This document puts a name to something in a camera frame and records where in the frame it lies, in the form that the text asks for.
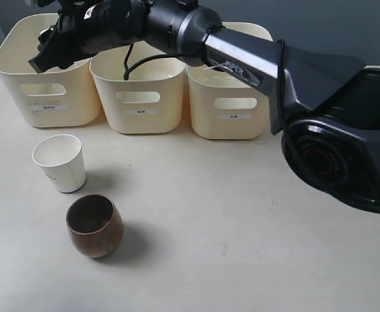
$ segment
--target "piper logo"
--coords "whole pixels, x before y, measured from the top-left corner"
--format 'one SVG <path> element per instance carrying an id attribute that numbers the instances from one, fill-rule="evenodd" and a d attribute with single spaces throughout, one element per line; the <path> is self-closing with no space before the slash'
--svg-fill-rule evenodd
<path id="1" fill-rule="evenodd" d="M 237 73 L 240 76 L 243 76 L 243 68 L 241 66 L 236 65 L 235 63 L 227 60 L 224 63 L 224 66 L 227 67 L 228 69 L 232 70 L 234 73 Z"/>

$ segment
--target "bin handle cutout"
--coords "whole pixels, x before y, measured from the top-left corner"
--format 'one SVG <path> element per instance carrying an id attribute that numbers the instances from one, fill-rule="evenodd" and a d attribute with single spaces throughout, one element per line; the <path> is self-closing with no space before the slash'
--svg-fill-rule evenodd
<path id="1" fill-rule="evenodd" d="M 155 91 L 145 92 L 117 92 L 116 99 L 123 104 L 143 104 L 143 103 L 158 103 L 161 96 Z"/>
<path id="2" fill-rule="evenodd" d="M 253 97 L 218 97 L 213 105 L 216 109 L 254 109 L 257 104 Z"/>
<path id="3" fill-rule="evenodd" d="M 21 84 L 20 90 L 26 96 L 62 96 L 66 93 L 66 88 L 59 83 L 36 83 Z"/>

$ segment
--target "white table surface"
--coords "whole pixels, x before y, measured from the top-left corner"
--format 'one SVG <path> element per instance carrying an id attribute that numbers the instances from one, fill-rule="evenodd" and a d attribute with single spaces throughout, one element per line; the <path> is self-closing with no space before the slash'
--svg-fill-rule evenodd
<path id="1" fill-rule="evenodd" d="M 58 133 L 84 144 L 88 181 L 58 193 L 31 153 Z M 125 221 L 96 261 L 72 246 L 69 205 L 99 192 Z M 301 182 L 280 137 L 214 142 L 189 118 L 125 136 L 104 115 L 35 129 L 0 81 L 0 312 L 380 311 L 380 216 Z"/>

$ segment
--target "robotic arm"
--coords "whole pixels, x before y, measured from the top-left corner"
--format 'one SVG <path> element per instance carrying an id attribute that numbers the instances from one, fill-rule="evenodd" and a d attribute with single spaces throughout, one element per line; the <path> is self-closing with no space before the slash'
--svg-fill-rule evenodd
<path id="1" fill-rule="evenodd" d="M 283 130 L 283 154 L 304 182 L 380 213 L 380 69 L 232 31 L 197 0 L 59 3 L 29 61 L 36 72 L 141 40 L 190 66 L 214 65 L 269 96 L 271 132 Z"/>

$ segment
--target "brown wooden cup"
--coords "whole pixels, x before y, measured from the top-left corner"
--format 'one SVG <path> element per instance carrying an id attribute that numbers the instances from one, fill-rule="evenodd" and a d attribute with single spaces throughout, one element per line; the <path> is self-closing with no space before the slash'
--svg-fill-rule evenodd
<path id="1" fill-rule="evenodd" d="M 91 258 L 109 255 L 124 235 L 119 211 L 104 195 L 92 194 L 76 200 L 66 221 L 74 246 Z"/>

